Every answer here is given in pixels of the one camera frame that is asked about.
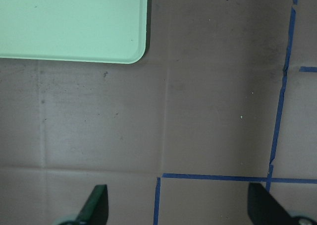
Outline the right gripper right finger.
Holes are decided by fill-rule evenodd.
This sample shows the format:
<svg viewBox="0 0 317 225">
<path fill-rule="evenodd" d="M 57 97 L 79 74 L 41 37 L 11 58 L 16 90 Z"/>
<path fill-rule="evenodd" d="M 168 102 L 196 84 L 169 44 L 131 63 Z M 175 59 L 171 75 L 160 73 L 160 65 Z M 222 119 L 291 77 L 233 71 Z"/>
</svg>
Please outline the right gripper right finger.
<svg viewBox="0 0 317 225">
<path fill-rule="evenodd" d="M 291 216 L 260 184 L 248 185 L 247 213 L 254 225 L 315 225 L 317 222 L 305 216 Z"/>
</svg>

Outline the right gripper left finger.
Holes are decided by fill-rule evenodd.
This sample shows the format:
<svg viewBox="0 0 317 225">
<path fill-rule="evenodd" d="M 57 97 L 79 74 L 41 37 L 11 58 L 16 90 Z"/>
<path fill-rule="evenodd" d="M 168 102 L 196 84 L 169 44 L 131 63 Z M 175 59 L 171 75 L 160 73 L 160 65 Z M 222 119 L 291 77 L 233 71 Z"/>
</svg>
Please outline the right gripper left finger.
<svg viewBox="0 0 317 225">
<path fill-rule="evenodd" d="M 56 220 L 54 225 L 106 225 L 108 222 L 107 185 L 96 185 L 75 216 Z"/>
</svg>

